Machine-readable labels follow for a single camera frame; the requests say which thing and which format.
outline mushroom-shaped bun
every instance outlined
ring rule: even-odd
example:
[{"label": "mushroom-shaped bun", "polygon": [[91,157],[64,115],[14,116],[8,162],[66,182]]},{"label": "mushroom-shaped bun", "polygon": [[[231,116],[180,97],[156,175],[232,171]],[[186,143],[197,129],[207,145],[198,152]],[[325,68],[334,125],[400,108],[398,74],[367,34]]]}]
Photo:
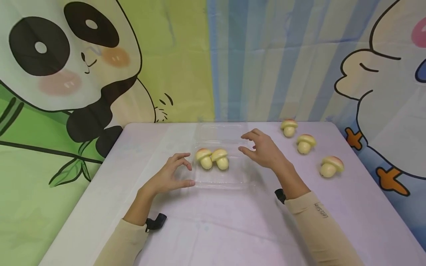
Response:
[{"label": "mushroom-shaped bun", "polygon": [[219,169],[226,170],[229,166],[227,155],[228,153],[224,149],[217,149],[212,154],[212,161],[216,162]]},{"label": "mushroom-shaped bun", "polygon": [[327,156],[322,160],[322,166],[319,173],[323,177],[330,178],[336,173],[336,171],[343,172],[343,170],[345,170],[345,166],[343,165],[342,160],[335,156]]},{"label": "mushroom-shaped bun", "polygon": [[200,162],[204,169],[208,170],[212,168],[213,165],[210,155],[212,155],[212,152],[209,149],[202,148],[195,154],[195,159]]},{"label": "mushroom-shaped bun", "polygon": [[302,134],[300,135],[297,140],[297,150],[300,154],[308,154],[312,147],[315,147],[317,142],[315,141],[314,137],[308,134]]},{"label": "mushroom-shaped bun", "polygon": [[286,137],[294,136],[298,125],[294,119],[286,119],[281,123],[281,130]]}]

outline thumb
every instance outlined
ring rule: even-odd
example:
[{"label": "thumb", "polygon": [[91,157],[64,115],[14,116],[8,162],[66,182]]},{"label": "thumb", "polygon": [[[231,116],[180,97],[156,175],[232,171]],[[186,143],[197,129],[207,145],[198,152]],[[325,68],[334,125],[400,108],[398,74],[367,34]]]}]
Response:
[{"label": "thumb", "polygon": [[176,181],[173,189],[188,188],[190,186],[195,186],[194,180],[191,180],[191,179],[179,180],[179,181]]},{"label": "thumb", "polygon": [[238,147],[238,150],[252,160],[254,160],[254,158],[256,157],[256,153],[254,151],[249,150],[246,147],[242,147],[242,146]]}]

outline hand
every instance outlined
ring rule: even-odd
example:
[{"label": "hand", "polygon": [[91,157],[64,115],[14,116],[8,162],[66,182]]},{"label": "hand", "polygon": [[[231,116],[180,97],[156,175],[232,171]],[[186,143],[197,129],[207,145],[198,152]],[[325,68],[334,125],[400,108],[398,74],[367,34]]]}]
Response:
[{"label": "hand", "polygon": [[190,162],[185,159],[185,157],[190,155],[190,153],[174,154],[167,160],[158,173],[145,183],[141,190],[149,191],[156,195],[158,193],[194,186],[194,180],[176,180],[174,176],[176,169],[181,165],[185,165],[188,170],[192,171]]},{"label": "hand", "polygon": [[260,166],[270,168],[275,171],[277,167],[282,166],[283,164],[290,164],[270,136],[266,135],[262,131],[253,129],[252,131],[242,135],[241,138],[252,140],[255,144],[255,146],[253,146],[255,151],[251,151],[246,147],[239,147],[238,150],[247,155]]}]

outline black device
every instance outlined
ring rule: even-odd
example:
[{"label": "black device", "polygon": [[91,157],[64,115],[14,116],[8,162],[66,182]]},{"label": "black device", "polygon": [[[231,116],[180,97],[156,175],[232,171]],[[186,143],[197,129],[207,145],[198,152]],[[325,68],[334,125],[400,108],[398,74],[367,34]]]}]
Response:
[{"label": "black device", "polygon": [[282,204],[284,204],[284,201],[285,201],[287,198],[286,198],[286,196],[285,196],[285,194],[284,194],[283,189],[277,189],[277,190],[275,191],[275,195],[276,195],[276,197],[278,198],[278,200],[279,200],[279,201],[281,201],[281,203],[282,203]]},{"label": "black device", "polygon": [[146,221],[147,229],[148,230],[158,230],[161,229],[166,222],[167,216],[159,213],[157,215],[157,218],[155,220],[148,218]]}]

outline cartoon backdrop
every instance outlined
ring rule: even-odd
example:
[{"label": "cartoon backdrop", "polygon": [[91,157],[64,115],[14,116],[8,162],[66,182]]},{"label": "cartoon backdrop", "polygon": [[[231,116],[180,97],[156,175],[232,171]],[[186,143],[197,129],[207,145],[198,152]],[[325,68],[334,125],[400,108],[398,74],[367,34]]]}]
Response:
[{"label": "cartoon backdrop", "polygon": [[331,121],[426,247],[424,1],[0,5],[5,265],[38,264],[132,122]]}]

